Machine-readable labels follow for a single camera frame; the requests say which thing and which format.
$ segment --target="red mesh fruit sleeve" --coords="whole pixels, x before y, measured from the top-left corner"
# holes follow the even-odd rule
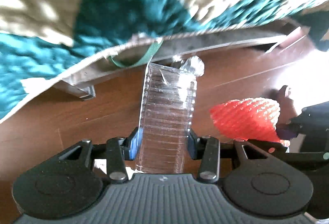
[[[214,125],[231,139],[255,139],[280,142],[275,125],[280,106],[277,101],[265,98],[231,100],[210,109]]]

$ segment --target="clear plastic bottle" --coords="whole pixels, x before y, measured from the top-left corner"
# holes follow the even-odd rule
[[[195,95],[196,80],[192,73],[148,65],[139,118],[143,140],[136,172],[182,173]]]

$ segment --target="green ribbon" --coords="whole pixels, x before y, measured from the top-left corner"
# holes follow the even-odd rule
[[[142,56],[142,58],[140,58],[136,63],[134,64],[124,64],[120,61],[116,61],[113,59],[113,57],[111,56],[111,61],[113,62],[113,64],[115,64],[117,67],[120,68],[128,68],[128,67],[137,67],[139,65],[144,65],[146,64],[148,61],[151,60],[151,58],[157,53],[157,51],[159,50],[160,46],[161,46],[162,42],[158,43],[158,42],[153,42],[150,47],[147,49],[146,53]]]

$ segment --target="ribbed rubber pad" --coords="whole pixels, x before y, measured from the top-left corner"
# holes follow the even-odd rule
[[[23,215],[15,223],[310,224],[312,222],[304,215],[283,220],[268,220],[247,215],[228,203],[217,186],[200,183],[191,174],[135,174],[134,178],[125,184],[109,186],[97,205],[79,215],[61,220],[41,220]]]

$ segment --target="brown floor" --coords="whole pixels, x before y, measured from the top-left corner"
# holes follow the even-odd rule
[[[229,99],[268,97],[272,89],[288,84],[297,107],[329,100],[328,54],[315,50],[307,38],[268,54],[222,49],[201,58],[205,74],[198,78],[192,124],[198,135],[218,135],[208,111]],[[98,144],[130,134],[138,125],[143,75],[143,68],[135,68],[96,85],[97,97],[85,102],[51,88],[0,125],[0,223],[19,215],[10,187],[20,173],[81,139]],[[185,171],[196,166],[187,162]]]

